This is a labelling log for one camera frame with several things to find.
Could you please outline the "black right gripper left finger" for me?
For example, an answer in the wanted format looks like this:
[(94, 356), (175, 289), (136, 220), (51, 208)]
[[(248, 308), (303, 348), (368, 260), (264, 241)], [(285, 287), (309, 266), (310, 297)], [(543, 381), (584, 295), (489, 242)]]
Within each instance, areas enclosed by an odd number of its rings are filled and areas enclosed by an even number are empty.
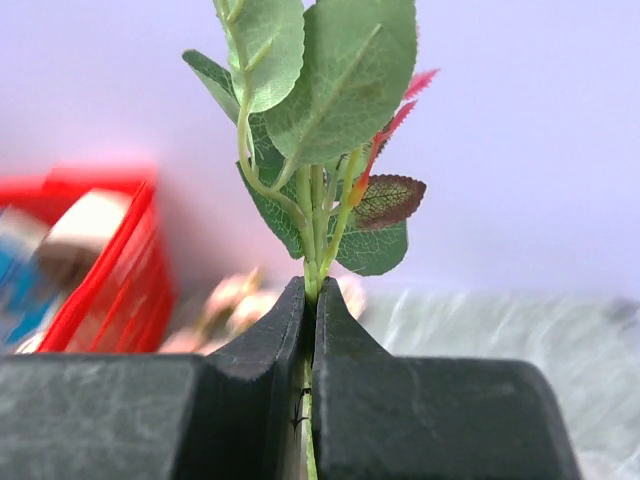
[(304, 283), (211, 355), (22, 354), (1, 363), (5, 479), (295, 479)]

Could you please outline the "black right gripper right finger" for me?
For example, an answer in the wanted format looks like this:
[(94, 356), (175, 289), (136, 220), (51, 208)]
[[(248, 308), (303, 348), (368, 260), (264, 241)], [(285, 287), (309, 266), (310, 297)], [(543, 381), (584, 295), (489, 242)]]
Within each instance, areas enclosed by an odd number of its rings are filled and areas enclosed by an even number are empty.
[(578, 479), (535, 365), (386, 351), (327, 279), (317, 302), (312, 428), (322, 479)]

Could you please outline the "pink artificial flower bouquet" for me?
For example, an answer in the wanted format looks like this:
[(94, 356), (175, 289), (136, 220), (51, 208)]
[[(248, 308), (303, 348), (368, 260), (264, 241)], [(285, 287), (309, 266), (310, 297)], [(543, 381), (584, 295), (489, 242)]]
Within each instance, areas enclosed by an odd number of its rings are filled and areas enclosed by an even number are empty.
[(321, 479), (321, 372), (331, 330), (372, 345), (329, 275), (403, 259), (422, 182), (372, 168), (432, 74), (416, 68), (412, 1), (219, 1), (228, 63), (183, 59), (236, 129), (241, 178), (271, 231), (303, 263), (273, 306), (208, 364), (184, 479)]

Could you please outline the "red plastic shopping basket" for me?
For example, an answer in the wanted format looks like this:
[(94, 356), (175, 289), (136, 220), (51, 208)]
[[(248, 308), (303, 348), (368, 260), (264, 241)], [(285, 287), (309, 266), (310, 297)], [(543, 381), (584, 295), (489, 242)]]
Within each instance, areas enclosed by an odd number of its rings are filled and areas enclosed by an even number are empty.
[(4, 176), (1, 203), (54, 224), (92, 189), (122, 192), (131, 204), (114, 235), (45, 332), (38, 350), (140, 353), (160, 345), (175, 301), (157, 214), (153, 167), (56, 167)]

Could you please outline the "brown paper roll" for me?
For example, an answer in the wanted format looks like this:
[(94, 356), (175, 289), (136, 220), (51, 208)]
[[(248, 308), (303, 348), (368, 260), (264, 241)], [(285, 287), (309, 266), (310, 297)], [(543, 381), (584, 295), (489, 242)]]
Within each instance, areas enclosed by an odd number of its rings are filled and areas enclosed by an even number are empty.
[(36, 250), (36, 259), (57, 288), (71, 292), (82, 283), (120, 227), (131, 202), (131, 195), (92, 189), (51, 227)]

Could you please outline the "blue product box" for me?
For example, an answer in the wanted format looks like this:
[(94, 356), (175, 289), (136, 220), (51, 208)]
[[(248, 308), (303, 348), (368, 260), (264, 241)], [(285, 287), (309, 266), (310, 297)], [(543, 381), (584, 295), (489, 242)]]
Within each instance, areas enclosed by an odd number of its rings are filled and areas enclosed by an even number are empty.
[(15, 208), (1, 209), (1, 353), (46, 330), (59, 304), (59, 291), (44, 274), (36, 251), (49, 227)]

